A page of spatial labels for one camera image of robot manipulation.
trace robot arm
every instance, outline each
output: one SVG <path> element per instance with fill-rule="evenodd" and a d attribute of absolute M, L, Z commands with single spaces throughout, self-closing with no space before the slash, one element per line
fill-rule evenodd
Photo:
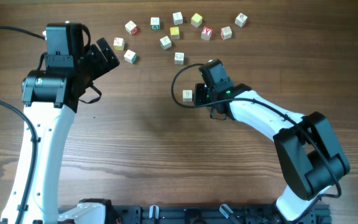
<path fill-rule="evenodd" d="M 280 218 L 286 222 L 297 221 L 316 203 L 319 195 L 334 184 L 328 167 L 316 150 L 306 154 L 303 146 L 309 142 L 299 129 L 311 136 L 337 180 L 349 173 L 349 161 L 321 113 L 308 116 L 294 113 L 263 99 L 249 86 L 234 86 L 220 60 L 209 61 L 199 70 L 204 83 L 196 85 L 196 106 L 211 105 L 218 113 L 252 126 L 275 143 L 288 184 L 275 202 Z"/>
<path fill-rule="evenodd" d="M 88 35 L 85 46 L 82 31 Z M 39 137 L 34 174 L 23 211 L 20 205 L 26 192 L 32 157 L 31 133 L 25 124 L 16 177 L 1 223 L 57 223 L 57 190 L 63 148 L 78 101 L 88 87 L 96 89 L 93 80 L 119 65 L 104 38 L 96 41 L 101 51 L 90 45 L 89 30 L 82 24 L 48 24 L 45 39 L 48 50 L 46 70 L 31 71 L 22 83 L 24 114 L 35 126 Z M 104 220 L 98 211 L 95 214 Z"/>

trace cube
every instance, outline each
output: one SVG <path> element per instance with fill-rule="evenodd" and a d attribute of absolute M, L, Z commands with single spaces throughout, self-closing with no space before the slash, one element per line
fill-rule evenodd
<path fill-rule="evenodd" d="M 232 32 L 231 32 L 230 27 L 223 27 L 221 29 L 221 37 L 222 37 L 222 39 L 224 39 L 224 40 L 229 39 L 229 38 L 231 38 L 231 35 L 232 35 Z"/>
<path fill-rule="evenodd" d="M 193 90 L 183 90 L 183 102 L 193 101 Z"/>
<path fill-rule="evenodd" d="M 116 50 L 124 50 L 124 46 L 125 46 L 124 39 L 119 38 L 119 37 L 114 38 L 114 43 L 112 45 L 112 47 L 114 47 L 114 49 L 116 49 Z"/>
<path fill-rule="evenodd" d="M 171 39 L 177 40 L 180 38 L 179 27 L 171 27 Z"/>
<path fill-rule="evenodd" d="M 246 15 L 240 13 L 234 23 L 237 24 L 239 27 L 242 27 L 247 22 L 247 18 L 248 17 Z"/>
<path fill-rule="evenodd" d="M 137 33 L 137 31 L 139 31 L 139 28 L 134 22 L 129 21 L 127 24 L 125 24 L 125 30 L 130 35 L 135 35 Z"/>
<path fill-rule="evenodd" d="M 153 30 L 159 30 L 160 29 L 160 18 L 159 17 L 152 17 L 150 20 L 150 26 Z"/>
<path fill-rule="evenodd" d="M 172 42 L 168 36 L 162 37 L 160 39 L 160 44 L 164 50 L 167 50 L 168 48 L 172 47 Z"/>
<path fill-rule="evenodd" d="M 131 50 L 127 50 L 127 52 L 124 54 L 124 59 L 129 63 L 135 63 L 137 59 L 137 54 Z"/>
<path fill-rule="evenodd" d="M 175 52 L 175 65 L 185 64 L 185 53 Z"/>
<path fill-rule="evenodd" d="M 181 16 L 181 12 L 176 12 L 173 15 L 173 25 L 179 25 L 183 23 L 183 16 Z"/>
<path fill-rule="evenodd" d="M 194 16 L 191 18 L 191 25 L 199 27 L 201 23 L 203 23 L 203 17 L 198 13 L 194 14 Z"/>
<path fill-rule="evenodd" d="M 212 28 L 204 27 L 203 31 L 201 32 L 201 38 L 203 40 L 210 40 L 212 36 Z"/>

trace wood grain surface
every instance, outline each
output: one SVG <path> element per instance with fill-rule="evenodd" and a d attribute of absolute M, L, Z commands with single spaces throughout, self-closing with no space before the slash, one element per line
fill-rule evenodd
<path fill-rule="evenodd" d="M 180 40 L 162 50 L 172 13 L 181 11 Z M 203 26 L 214 29 L 201 40 Z M 238 13 L 245 27 L 234 24 Z M 150 30 L 159 17 L 162 30 Z M 129 20 L 140 27 L 130 36 Z M 326 115 L 350 163 L 343 196 L 324 199 L 334 223 L 358 223 L 358 1 L 162 1 L 89 4 L 0 5 L 0 25 L 40 34 L 49 22 L 86 24 L 92 42 L 123 37 L 139 54 L 132 65 L 116 51 L 120 66 L 95 82 L 100 102 L 81 104 L 67 138 L 60 173 L 60 206 L 83 198 L 110 198 L 115 205 L 270 203 L 285 188 L 275 147 L 246 124 L 209 118 L 170 96 L 175 52 L 185 63 L 218 58 L 235 83 L 245 83 L 288 110 Z M 231 26 L 233 37 L 219 30 Z M 0 30 L 0 99 L 18 108 L 21 81 L 46 50 L 42 40 Z M 185 72 L 175 93 L 194 89 L 197 69 Z M 89 92 L 83 99 L 93 97 Z M 22 142 L 23 121 L 0 106 L 0 214 L 11 191 Z"/>

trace wooden block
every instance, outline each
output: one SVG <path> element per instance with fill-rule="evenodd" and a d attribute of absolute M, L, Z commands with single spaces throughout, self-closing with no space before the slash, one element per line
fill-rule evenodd
<path fill-rule="evenodd" d="M 247 22 L 247 18 L 248 17 L 246 15 L 240 13 L 234 23 L 237 24 L 239 27 L 242 27 Z"/>
<path fill-rule="evenodd" d="M 183 23 L 183 16 L 181 16 L 181 12 L 176 12 L 173 14 L 173 24 L 179 25 Z"/>
<path fill-rule="evenodd" d="M 137 54 L 131 50 L 127 50 L 127 52 L 124 55 L 124 59 L 129 63 L 135 63 L 137 59 Z"/>
<path fill-rule="evenodd" d="M 210 40 L 212 36 L 212 28 L 204 27 L 203 31 L 201 32 L 201 38 L 203 40 Z"/>
<path fill-rule="evenodd" d="M 229 38 L 231 38 L 231 35 L 232 35 L 232 32 L 231 32 L 230 27 L 223 27 L 221 29 L 221 37 L 222 37 L 222 39 L 224 39 L 224 40 L 229 39 Z"/>
<path fill-rule="evenodd" d="M 135 35 L 137 33 L 137 31 L 139 31 L 139 28 L 134 22 L 129 21 L 127 24 L 125 24 L 125 30 L 130 35 Z"/>
<path fill-rule="evenodd" d="M 171 39 L 177 40 L 180 38 L 179 27 L 171 27 Z"/>
<path fill-rule="evenodd" d="M 160 18 L 152 17 L 150 20 L 150 26 L 153 30 L 159 30 L 160 29 Z"/>
<path fill-rule="evenodd" d="M 175 52 L 175 65 L 185 64 L 185 53 Z"/>
<path fill-rule="evenodd" d="M 193 101 L 193 90 L 183 90 L 183 102 Z"/>
<path fill-rule="evenodd" d="M 203 17 L 198 13 L 194 14 L 194 16 L 191 18 L 191 25 L 199 27 L 201 23 L 203 23 Z"/>
<path fill-rule="evenodd" d="M 124 47 L 125 47 L 124 39 L 119 38 L 119 37 L 114 38 L 114 43 L 113 43 L 112 47 L 114 47 L 114 49 L 116 49 L 116 50 L 124 50 Z"/>
<path fill-rule="evenodd" d="M 168 48 L 172 47 L 172 42 L 168 36 L 162 37 L 160 39 L 160 44 L 164 50 L 167 50 Z"/>

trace cable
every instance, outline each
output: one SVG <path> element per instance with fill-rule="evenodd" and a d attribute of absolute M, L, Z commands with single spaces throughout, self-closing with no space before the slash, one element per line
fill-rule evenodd
<path fill-rule="evenodd" d="M 31 186 L 31 182 L 32 182 L 32 176 L 34 173 L 35 160 L 37 157 L 38 136 L 37 136 L 37 132 L 35 130 L 34 125 L 31 123 L 30 119 L 24 113 L 22 113 L 21 111 L 19 111 L 12 105 L 9 105 L 1 100 L 0 100 L 0 105 L 10 109 L 11 111 L 13 111 L 17 115 L 19 115 L 24 120 L 24 122 L 28 125 L 30 132 L 31 132 L 31 141 L 32 141 L 31 163 L 30 163 L 30 168 L 29 168 L 29 174 L 27 175 L 27 181 L 26 181 L 25 187 L 24 187 L 22 201 L 19 206 L 19 213 L 17 214 L 17 218 L 16 218 L 16 224 L 19 224 L 22 220 L 22 216 L 25 211 L 25 205 L 26 205 L 27 199 L 29 197 L 29 190 L 30 190 L 30 186 Z"/>
<path fill-rule="evenodd" d="M 0 29 L 6 29 L 6 30 L 13 30 L 13 31 L 18 31 L 18 32 L 22 32 L 24 34 L 29 34 L 33 37 L 36 37 L 36 38 L 40 38 L 42 40 L 45 40 L 45 37 L 42 36 L 42 35 L 38 35 L 38 34 L 35 34 L 33 32 L 30 32 L 30 31 L 27 31 L 27 30 L 24 30 L 24 29 L 20 29 L 20 28 L 16 28 L 16 27 L 10 27 L 10 26 L 0 26 Z"/>
<path fill-rule="evenodd" d="M 41 67 L 42 67 L 42 62 L 44 61 L 44 58 L 45 58 L 45 55 L 47 55 L 48 53 L 44 52 L 42 53 L 41 57 L 40 57 L 40 62 L 38 63 L 38 67 L 37 67 L 37 70 L 41 70 Z"/>
<path fill-rule="evenodd" d="M 90 100 L 89 102 L 86 102 L 86 101 L 83 101 L 83 100 L 81 100 L 81 99 L 78 99 L 80 102 L 83 102 L 83 103 L 86 103 L 86 104 L 92 104 L 92 103 L 95 103 L 95 102 L 97 102 L 97 101 L 100 100 L 100 98 L 102 97 L 102 92 L 101 92 L 99 89 L 97 89 L 94 85 L 91 85 L 90 87 L 91 87 L 91 89 L 94 90 L 99 96 L 96 97 L 96 98 L 94 98 L 94 99 L 92 99 L 92 100 Z"/>
<path fill-rule="evenodd" d="M 88 36 L 88 41 L 84 47 L 84 51 L 85 51 L 85 53 L 87 53 L 91 47 L 91 33 L 90 33 L 90 30 L 85 25 L 82 25 L 81 28 L 85 32 L 85 34 Z"/>
<path fill-rule="evenodd" d="M 233 98 L 233 99 L 227 99 L 227 100 L 218 100 L 218 101 L 214 101 L 214 102 L 211 102 L 211 103 L 206 103 L 206 104 L 203 104 L 203 105 L 194 105 L 194 106 L 190 106 L 190 105 L 184 105 L 182 103 L 179 103 L 179 101 L 175 98 L 175 95 L 173 94 L 173 86 L 175 85 L 175 82 L 178 78 L 178 76 L 184 72 L 185 70 L 191 68 L 191 67 L 194 67 L 194 66 L 201 66 L 201 65 L 204 65 L 202 63 L 195 63 L 193 65 L 189 65 L 183 69 L 181 69 L 176 75 L 175 77 L 173 78 L 173 81 L 172 81 L 172 85 L 171 85 L 171 95 L 172 95 L 172 98 L 174 100 L 174 102 L 179 105 L 179 106 L 182 106 L 184 108 L 203 108 L 203 107 L 206 107 L 206 106 L 212 106 L 212 105 L 215 105 L 215 104 L 218 104 L 218 103 L 225 103 L 225 102 L 232 102 L 232 101 L 248 101 L 248 102 L 252 102 L 252 103 L 257 103 L 261 106 L 264 106 L 266 107 L 267 109 L 273 111 L 274 113 L 280 115 L 281 117 L 283 117 L 284 119 L 286 119 L 287 121 L 291 122 L 291 124 L 294 125 L 294 127 L 299 130 L 299 132 L 306 138 L 307 142 L 309 144 L 311 144 L 314 149 L 317 151 L 320 159 L 323 161 L 324 165 L 326 166 L 333 182 L 334 182 L 334 185 L 336 187 L 336 190 L 337 190 L 337 194 L 336 195 L 333 195 L 333 194 L 320 194 L 320 195 L 317 195 L 317 198 L 318 200 L 321 200 L 322 197 L 330 197 L 330 198 L 339 198 L 341 195 L 342 195 L 342 188 L 341 186 L 339 185 L 339 182 L 336 178 L 336 176 L 334 175 L 334 172 L 331 168 L 331 166 L 328 164 L 328 161 L 327 159 L 324 157 L 323 153 L 321 152 L 320 148 L 316 145 L 316 143 L 313 141 L 313 139 L 310 137 L 310 135 L 305 131 L 303 130 L 301 127 L 299 127 L 299 124 L 296 123 L 294 120 L 292 120 L 287 114 L 283 114 L 282 112 L 280 112 L 279 110 L 275 109 L 274 107 L 270 106 L 270 105 L 267 105 L 263 102 L 260 102 L 260 101 L 257 101 L 255 99 L 250 99 L 250 98 Z"/>

